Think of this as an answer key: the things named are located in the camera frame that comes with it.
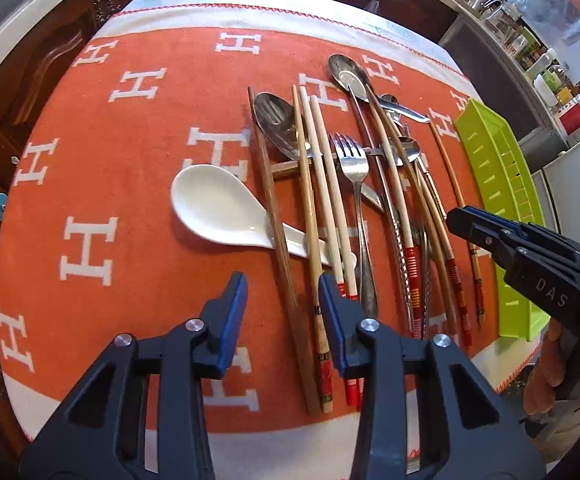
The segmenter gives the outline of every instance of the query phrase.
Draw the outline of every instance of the white bottle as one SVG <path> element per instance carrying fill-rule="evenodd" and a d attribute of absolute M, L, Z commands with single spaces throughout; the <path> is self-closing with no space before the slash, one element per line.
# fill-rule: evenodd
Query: white bottle
<path fill-rule="evenodd" d="M 526 71 L 526 77 L 530 81 L 534 81 L 534 79 L 546 68 L 548 68 L 555 59 L 557 59 L 557 53 L 554 51 L 553 48 L 549 48 L 548 52 L 546 52 L 539 59 L 537 59 L 534 65 L 532 65 Z"/>
<path fill-rule="evenodd" d="M 550 87 L 541 74 L 534 78 L 534 88 L 541 96 L 541 99 L 544 100 L 545 104 L 548 105 L 548 108 L 553 109 L 557 104 L 559 104 L 557 98 L 554 96 L 552 90 L 550 90 Z"/>

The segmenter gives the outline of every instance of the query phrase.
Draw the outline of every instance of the green utensil tray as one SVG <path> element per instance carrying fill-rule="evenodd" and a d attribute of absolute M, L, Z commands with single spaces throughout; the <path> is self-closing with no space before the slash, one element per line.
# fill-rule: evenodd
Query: green utensil tray
<path fill-rule="evenodd" d="M 508 122 L 470 99 L 454 126 L 464 144 L 486 211 L 509 220 L 545 225 L 526 158 Z M 549 316 L 503 281 L 496 267 L 499 335 L 531 341 Z"/>

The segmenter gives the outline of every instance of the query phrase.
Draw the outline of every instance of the human hand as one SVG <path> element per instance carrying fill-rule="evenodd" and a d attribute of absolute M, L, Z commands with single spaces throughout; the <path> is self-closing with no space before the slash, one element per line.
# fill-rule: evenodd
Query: human hand
<path fill-rule="evenodd" d="M 560 337 L 561 325 L 551 319 L 541 346 L 541 356 L 530 374 L 524 391 L 524 409 L 528 415 L 546 413 L 554 407 L 554 389 L 561 384 L 565 373 L 559 348 Z"/>

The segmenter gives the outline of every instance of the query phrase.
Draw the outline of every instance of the white ceramic spoon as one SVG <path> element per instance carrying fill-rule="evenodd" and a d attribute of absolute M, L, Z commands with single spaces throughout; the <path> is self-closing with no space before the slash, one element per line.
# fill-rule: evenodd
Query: white ceramic spoon
<path fill-rule="evenodd" d="M 193 233 L 224 245 L 272 249 L 267 211 L 228 170 L 197 164 L 172 181 L 170 199 L 180 221 Z M 290 254 L 307 258 L 305 233 L 283 224 Z M 331 267 L 327 245 L 319 240 L 321 262 Z"/>

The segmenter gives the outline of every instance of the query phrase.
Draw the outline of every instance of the fork handle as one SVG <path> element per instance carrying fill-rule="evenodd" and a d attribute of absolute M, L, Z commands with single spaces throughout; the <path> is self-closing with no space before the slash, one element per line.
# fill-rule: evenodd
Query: fork handle
<path fill-rule="evenodd" d="M 376 287 L 370 263 L 370 253 L 368 251 L 367 238 L 365 237 L 365 227 L 363 225 L 363 209 L 361 206 L 361 182 L 355 182 L 355 209 L 356 209 L 356 229 L 359 237 L 359 298 L 361 308 L 368 317 L 379 317 L 379 304 L 376 298 Z"/>

